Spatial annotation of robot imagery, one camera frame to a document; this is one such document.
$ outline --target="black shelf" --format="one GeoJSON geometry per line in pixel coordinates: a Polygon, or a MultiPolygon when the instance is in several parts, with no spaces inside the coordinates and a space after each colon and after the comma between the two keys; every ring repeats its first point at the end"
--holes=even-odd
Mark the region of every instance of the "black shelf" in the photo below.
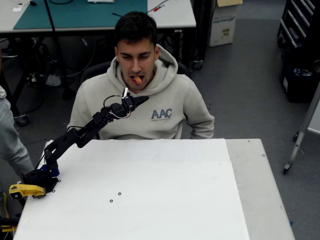
{"type": "Polygon", "coordinates": [[[319,5],[317,0],[287,0],[277,34],[278,43],[284,39],[293,53],[298,51],[301,60],[309,63],[320,59],[319,5]]]}

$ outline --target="man's nose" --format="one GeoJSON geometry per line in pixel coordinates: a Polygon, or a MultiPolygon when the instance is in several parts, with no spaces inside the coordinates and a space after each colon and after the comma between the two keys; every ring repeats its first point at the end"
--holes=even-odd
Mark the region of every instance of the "man's nose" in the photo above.
{"type": "Polygon", "coordinates": [[[134,72],[135,74],[141,71],[141,67],[139,66],[139,61],[137,59],[133,60],[133,66],[131,68],[131,71],[134,72]]]}

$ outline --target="aac logo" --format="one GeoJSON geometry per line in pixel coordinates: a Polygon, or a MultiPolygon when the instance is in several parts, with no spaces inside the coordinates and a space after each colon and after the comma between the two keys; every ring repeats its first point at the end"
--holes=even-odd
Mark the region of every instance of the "aac logo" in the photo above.
{"type": "Polygon", "coordinates": [[[161,119],[162,117],[167,119],[167,118],[170,118],[171,115],[172,115],[172,109],[171,108],[168,108],[166,111],[164,109],[161,109],[160,114],[158,114],[157,110],[154,110],[153,113],[152,113],[151,119],[152,120],[154,118],[161,119]]]}

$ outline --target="robotic arm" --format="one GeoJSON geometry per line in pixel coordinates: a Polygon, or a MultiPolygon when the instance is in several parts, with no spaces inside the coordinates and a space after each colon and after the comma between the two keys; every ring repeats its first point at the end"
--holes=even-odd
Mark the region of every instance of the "robotic arm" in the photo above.
{"type": "Polygon", "coordinates": [[[113,103],[110,106],[104,106],[100,112],[93,115],[92,120],[80,130],[74,127],[64,135],[58,137],[44,149],[44,160],[46,162],[40,169],[35,169],[25,176],[23,182],[27,185],[36,185],[45,188],[45,192],[51,192],[56,186],[59,175],[57,160],[73,144],[83,148],[90,142],[99,131],[113,120],[128,118],[131,113],[141,104],[149,99],[148,96],[133,97],[125,88],[121,102],[113,103]]]}

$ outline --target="white box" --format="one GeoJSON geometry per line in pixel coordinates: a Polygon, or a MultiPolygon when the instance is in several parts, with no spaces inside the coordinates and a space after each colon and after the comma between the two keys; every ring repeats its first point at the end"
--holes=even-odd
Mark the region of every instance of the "white box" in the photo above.
{"type": "Polygon", "coordinates": [[[211,32],[208,35],[209,47],[233,42],[237,8],[242,3],[243,0],[217,0],[211,23],[211,32]]]}

